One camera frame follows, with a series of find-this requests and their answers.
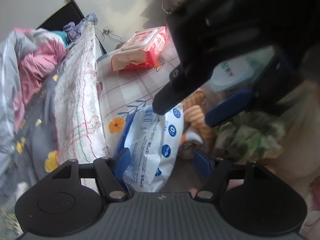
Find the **metal screw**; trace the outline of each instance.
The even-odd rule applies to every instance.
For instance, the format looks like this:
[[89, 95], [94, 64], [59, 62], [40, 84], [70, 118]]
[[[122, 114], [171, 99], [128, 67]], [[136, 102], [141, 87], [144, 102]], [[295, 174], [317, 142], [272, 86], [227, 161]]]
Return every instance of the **metal screw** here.
[[197, 193], [197, 196], [202, 199], [210, 199], [213, 197], [213, 193], [207, 190], [202, 190]]
[[109, 196], [113, 199], [122, 199], [125, 196], [125, 193], [120, 190], [111, 191]]
[[178, 73], [179, 73], [179, 70], [178, 69], [175, 69], [172, 73], [172, 76], [175, 78], [178, 76]]

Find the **gray ribbed panel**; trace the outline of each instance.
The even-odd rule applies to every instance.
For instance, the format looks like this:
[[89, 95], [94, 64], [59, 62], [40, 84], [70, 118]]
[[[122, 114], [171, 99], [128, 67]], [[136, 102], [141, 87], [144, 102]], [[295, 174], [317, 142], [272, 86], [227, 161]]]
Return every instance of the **gray ribbed panel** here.
[[259, 237], [227, 224], [212, 204], [193, 200], [189, 193], [135, 193], [124, 203], [113, 203], [90, 228], [65, 237], [27, 233], [22, 240], [302, 240], [297, 234]]

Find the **plaid tablecloth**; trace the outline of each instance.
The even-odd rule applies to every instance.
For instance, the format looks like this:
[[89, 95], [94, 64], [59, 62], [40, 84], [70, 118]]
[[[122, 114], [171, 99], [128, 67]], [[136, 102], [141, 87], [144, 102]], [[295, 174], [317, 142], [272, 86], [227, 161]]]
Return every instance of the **plaid tablecloth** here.
[[[170, 36], [160, 54], [161, 67], [112, 71], [110, 64], [114, 53], [108, 53], [96, 64], [98, 82], [102, 82], [103, 86], [99, 94], [100, 113], [110, 154], [117, 147], [129, 114], [145, 105], [151, 105], [156, 93], [169, 82], [170, 72], [180, 63]], [[209, 98], [211, 95], [214, 102], [217, 100], [206, 85], [202, 88]], [[215, 104], [212, 100], [209, 99], [209, 103]]]

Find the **barcode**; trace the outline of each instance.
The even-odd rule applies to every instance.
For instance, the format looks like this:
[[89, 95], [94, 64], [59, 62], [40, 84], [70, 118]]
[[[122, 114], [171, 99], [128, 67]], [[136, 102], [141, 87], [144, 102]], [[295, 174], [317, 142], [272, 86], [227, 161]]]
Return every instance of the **barcode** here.
[[152, 106], [148, 107], [146, 109], [146, 111], [144, 112], [143, 122], [152, 122], [153, 114], [154, 114], [154, 112], [153, 112]]

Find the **white woven fabric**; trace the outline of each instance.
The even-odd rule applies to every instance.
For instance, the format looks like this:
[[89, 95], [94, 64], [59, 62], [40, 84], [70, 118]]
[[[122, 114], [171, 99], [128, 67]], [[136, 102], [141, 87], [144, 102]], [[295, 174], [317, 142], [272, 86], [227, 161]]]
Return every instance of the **white woven fabric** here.
[[68, 159], [92, 163], [109, 156], [96, 89], [95, 46], [89, 22], [60, 66], [54, 100], [59, 164]]

